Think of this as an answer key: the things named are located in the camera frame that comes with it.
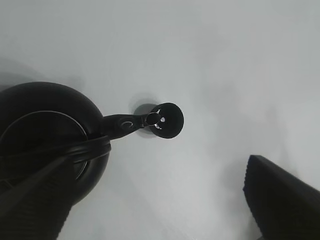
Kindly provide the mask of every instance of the black plastic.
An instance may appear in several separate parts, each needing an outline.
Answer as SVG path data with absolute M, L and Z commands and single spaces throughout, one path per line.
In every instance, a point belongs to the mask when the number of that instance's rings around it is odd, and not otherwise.
M 184 115 L 181 109 L 173 103 L 157 105 L 151 112 L 160 115 L 160 121 L 151 126 L 151 131 L 158 137 L 172 139 L 176 137 L 184 126 Z
M 243 191 L 264 239 L 320 239 L 320 192 L 273 162 L 250 156 Z
M 1 240 L 55 240 L 74 202 L 72 162 L 60 157 L 0 195 Z

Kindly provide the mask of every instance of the kettle spout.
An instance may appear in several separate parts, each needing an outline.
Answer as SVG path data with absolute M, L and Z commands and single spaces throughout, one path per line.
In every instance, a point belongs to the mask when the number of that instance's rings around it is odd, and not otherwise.
M 103 117 L 102 134 L 119 139 L 139 129 L 154 126 L 161 120 L 157 112 L 145 115 L 116 114 Z

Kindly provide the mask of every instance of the white surface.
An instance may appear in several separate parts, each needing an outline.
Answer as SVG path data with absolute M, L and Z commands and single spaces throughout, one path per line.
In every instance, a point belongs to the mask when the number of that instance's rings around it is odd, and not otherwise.
M 173 102 L 175 139 L 112 143 L 60 240 L 255 240 L 261 154 L 320 189 L 316 0 L 0 0 L 0 81 L 52 81 L 104 115 Z

